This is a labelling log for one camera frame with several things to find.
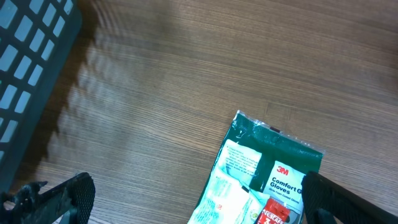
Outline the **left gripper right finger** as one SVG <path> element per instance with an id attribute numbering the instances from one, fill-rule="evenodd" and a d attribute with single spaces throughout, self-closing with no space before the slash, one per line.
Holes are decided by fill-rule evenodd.
<path id="1" fill-rule="evenodd" d="M 313 171 L 302 180 L 302 200 L 308 224 L 397 223 L 395 215 Z"/>

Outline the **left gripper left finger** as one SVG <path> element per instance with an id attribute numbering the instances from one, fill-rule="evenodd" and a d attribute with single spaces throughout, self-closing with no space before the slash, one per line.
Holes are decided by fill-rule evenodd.
<path id="1" fill-rule="evenodd" d="M 95 201 L 92 176 L 82 172 L 41 193 L 47 184 L 31 182 L 15 194 L 1 193 L 1 223 L 78 223 L 87 224 Z"/>

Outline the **red Nescafe sachet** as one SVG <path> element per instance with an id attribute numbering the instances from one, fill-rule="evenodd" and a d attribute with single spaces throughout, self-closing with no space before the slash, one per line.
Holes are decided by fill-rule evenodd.
<path id="1" fill-rule="evenodd" d="M 287 207 L 270 198 L 258 216 L 256 224 L 284 224 L 289 214 L 290 210 Z"/>

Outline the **teal wipes packet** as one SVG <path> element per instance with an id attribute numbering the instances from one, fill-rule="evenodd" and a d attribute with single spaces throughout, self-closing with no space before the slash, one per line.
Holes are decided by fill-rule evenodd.
<path id="1" fill-rule="evenodd" d="M 188 224 L 253 224 L 270 195 L 247 188 L 220 169 L 214 169 Z"/>

